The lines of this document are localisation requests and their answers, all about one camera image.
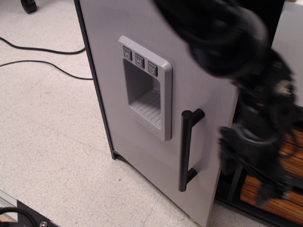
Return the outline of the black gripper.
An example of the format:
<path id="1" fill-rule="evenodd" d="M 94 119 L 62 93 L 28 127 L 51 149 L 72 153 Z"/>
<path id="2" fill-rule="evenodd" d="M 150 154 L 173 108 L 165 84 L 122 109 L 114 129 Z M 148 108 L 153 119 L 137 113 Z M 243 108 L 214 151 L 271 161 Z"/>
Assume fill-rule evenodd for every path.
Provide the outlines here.
<path id="1" fill-rule="evenodd" d="M 291 78 L 237 79 L 240 113 L 232 127 L 220 129 L 222 172 L 231 175 L 238 165 L 261 181 L 256 206 L 286 200 L 293 178 L 282 166 L 279 153 L 297 119 Z"/>

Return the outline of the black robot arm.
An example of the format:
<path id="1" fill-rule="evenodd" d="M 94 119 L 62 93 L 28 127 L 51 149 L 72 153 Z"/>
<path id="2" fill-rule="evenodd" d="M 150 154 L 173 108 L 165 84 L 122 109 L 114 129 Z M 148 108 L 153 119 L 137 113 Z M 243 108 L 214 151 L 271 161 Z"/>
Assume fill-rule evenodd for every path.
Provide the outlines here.
<path id="1" fill-rule="evenodd" d="M 235 0 L 157 0 L 155 5 L 199 66 L 239 90 L 239 120 L 220 129 L 223 172 L 228 175 L 240 164 L 260 180 L 259 208 L 287 198 L 293 178 L 280 162 L 280 149 L 303 110 L 295 104 L 291 70 L 270 47 L 260 17 Z"/>

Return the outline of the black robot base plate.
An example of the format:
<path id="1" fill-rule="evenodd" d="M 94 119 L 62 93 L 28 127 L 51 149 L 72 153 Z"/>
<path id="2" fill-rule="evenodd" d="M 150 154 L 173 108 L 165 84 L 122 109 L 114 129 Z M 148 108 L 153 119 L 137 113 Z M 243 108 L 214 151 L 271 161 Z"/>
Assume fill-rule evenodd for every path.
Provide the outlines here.
<path id="1" fill-rule="evenodd" d="M 0 200 L 1 227 L 59 227 L 60 225 L 31 209 L 22 202 L 11 204 Z"/>

